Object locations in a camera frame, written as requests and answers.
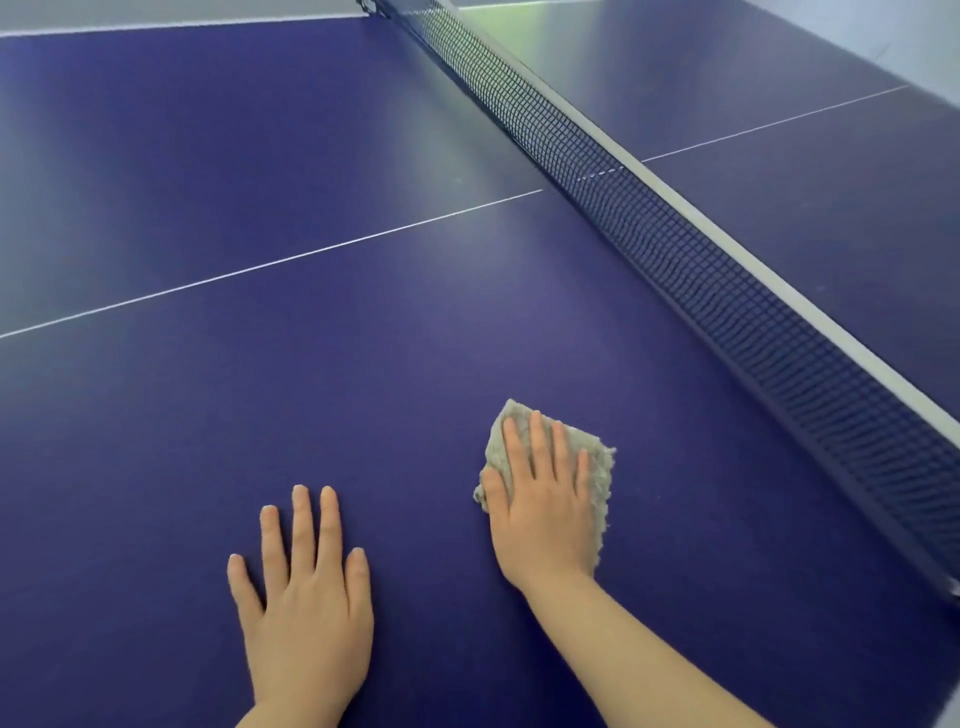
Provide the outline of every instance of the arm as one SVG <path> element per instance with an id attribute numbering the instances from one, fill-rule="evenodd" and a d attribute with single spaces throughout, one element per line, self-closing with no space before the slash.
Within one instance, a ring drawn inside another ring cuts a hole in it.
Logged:
<path id="1" fill-rule="evenodd" d="M 611 728 L 770 728 L 644 627 L 593 581 L 593 518 L 587 454 L 578 453 L 576 483 L 564 427 L 554 424 L 555 458 L 540 413 L 530 422 L 533 468 L 506 420 L 504 441 L 514 477 L 508 503 L 503 479 L 482 475 L 497 562 Z"/>
<path id="2" fill-rule="evenodd" d="M 237 728 L 336 728 L 370 667 L 367 557 L 355 548 L 344 566 L 340 506 L 332 488 L 320 494 L 316 549 L 306 488 L 294 488 L 293 504 L 289 565 L 279 513 L 272 505 L 260 512 L 266 609 L 243 558 L 234 554 L 227 566 L 255 703 Z"/>

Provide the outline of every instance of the blue table surface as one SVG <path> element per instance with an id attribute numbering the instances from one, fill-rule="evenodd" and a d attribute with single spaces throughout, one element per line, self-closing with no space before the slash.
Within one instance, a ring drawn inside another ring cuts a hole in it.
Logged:
<path id="1" fill-rule="evenodd" d="M 600 725 L 470 494 L 514 397 L 619 448 L 598 578 L 780 728 L 929 724 L 960 619 L 495 125 L 369 19 L 0 42 L 0 722 L 230 726 L 225 569 L 341 494 L 347 726 Z"/>
<path id="2" fill-rule="evenodd" d="M 470 16 L 960 418 L 960 111 L 742 0 Z"/>

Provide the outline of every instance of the gray rag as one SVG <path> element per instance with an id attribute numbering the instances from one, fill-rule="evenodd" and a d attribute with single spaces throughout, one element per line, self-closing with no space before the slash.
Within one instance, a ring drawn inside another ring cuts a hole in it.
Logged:
<path id="1" fill-rule="evenodd" d="M 530 415 L 532 412 L 533 410 L 530 407 L 513 400 L 507 400 L 490 429 L 490 441 L 487 443 L 486 451 L 487 465 L 496 468 L 503 476 L 503 482 L 507 486 L 507 498 L 510 502 L 513 502 L 514 499 L 514 479 L 510 473 L 506 446 L 503 444 L 503 419 L 505 417 L 514 418 L 520 442 L 527 448 L 527 454 L 529 455 Z M 553 455 L 553 434 L 550 427 L 553 423 L 553 420 L 543 415 L 546 440 L 550 447 L 551 456 Z M 616 453 L 616 448 L 606 447 L 596 435 L 591 435 L 569 425 L 564 425 L 564 427 L 566 428 L 567 448 L 570 452 L 570 467 L 574 470 L 574 477 L 576 477 L 577 452 L 585 449 L 590 456 L 590 503 L 593 505 L 593 533 L 596 539 L 594 553 L 597 554 L 594 562 L 595 566 L 600 563 L 603 533 L 607 530 L 607 499 L 610 497 L 611 471 L 613 470 L 613 455 Z M 478 485 L 473 490 L 473 499 L 480 503 L 484 512 L 487 512 L 487 496 L 484 493 L 483 485 Z"/>

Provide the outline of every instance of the black net mesh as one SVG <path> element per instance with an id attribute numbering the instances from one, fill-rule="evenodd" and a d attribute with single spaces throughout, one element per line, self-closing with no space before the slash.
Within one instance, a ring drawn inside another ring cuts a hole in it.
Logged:
<path id="1" fill-rule="evenodd" d="M 624 169 L 456 11 L 435 0 L 378 6 L 802 433 L 848 488 L 852 484 L 925 550 L 945 583 L 948 574 L 960 574 L 960 451 Z"/>

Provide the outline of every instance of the finger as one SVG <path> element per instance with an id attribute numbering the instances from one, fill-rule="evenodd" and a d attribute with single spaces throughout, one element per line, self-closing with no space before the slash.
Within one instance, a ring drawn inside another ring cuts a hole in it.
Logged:
<path id="1" fill-rule="evenodd" d="M 590 503 L 590 456 L 582 449 L 577 453 L 577 500 Z"/>
<path id="2" fill-rule="evenodd" d="M 344 533 L 340 525 L 340 503 L 328 485 L 320 491 L 320 545 L 317 572 L 344 577 Z"/>
<path id="3" fill-rule="evenodd" d="M 553 424 L 553 472 L 557 482 L 569 493 L 573 492 L 573 473 L 570 472 L 570 450 L 566 444 L 566 427 L 563 423 Z"/>
<path id="4" fill-rule="evenodd" d="M 347 557 L 345 571 L 350 617 L 354 619 L 373 619 L 370 564 L 367 562 L 366 551 L 362 548 L 355 548 L 351 551 Z"/>
<path id="5" fill-rule="evenodd" d="M 310 491 L 302 485 L 294 486 L 294 530 L 290 544 L 290 578 L 313 573 L 317 553 L 313 540 L 313 512 L 310 510 Z"/>
<path id="6" fill-rule="evenodd" d="M 260 552 L 263 556 L 263 581 L 267 587 L 267 603 L 279 598 L 290 582 L 287 556 L 283 553 L 280 536 L 280 513 L 275 505 L 265 505 L 260 511 Z"/>
<path id="7" fill-rule="evenodd" d="M 510 516 L 510 504 L 507 501 L 507 488 L 496 468 L 487 467 L 480 473 L 480 484 L 487 497 L 487 511 L 490 513 L 490 528 L 502 526 Z"/>
<path id="8" fill-rule="evenodd" d="M 543 416 L 540 412 L 530 415 L 530 450 L 534 456 L 534 477 L 537 480 L 554 477 L 553 464 L 550 462 L 550 447 L 546 444 L 546 432 L 543 430 Z"/>
<path id="9" fill-rule="evenodd" d="M 250 581 L 247 563 L 243 560 L 243 556 L 236 553 L 230 555 L 230 560 L 227 561 L 227 581 L 230 585 L 230 594 L 233 595 L 233 601 L 237 605 L 240 629 L 248 635 L 263 617 L 263 605 Z"/>
<path id="10" fill-rule="evenodd" d="M 520 442 L 520 436 L 516 433 L 516 422 L 514 418 L 507 417 L 503 420 L 503 444 L 507 448 L 507 461 L 510 463 L 510 472 L 514 476 L 514 487 L 518 481 L 529 480 L 530 461 L 527 460 L 527 448 Z"/>

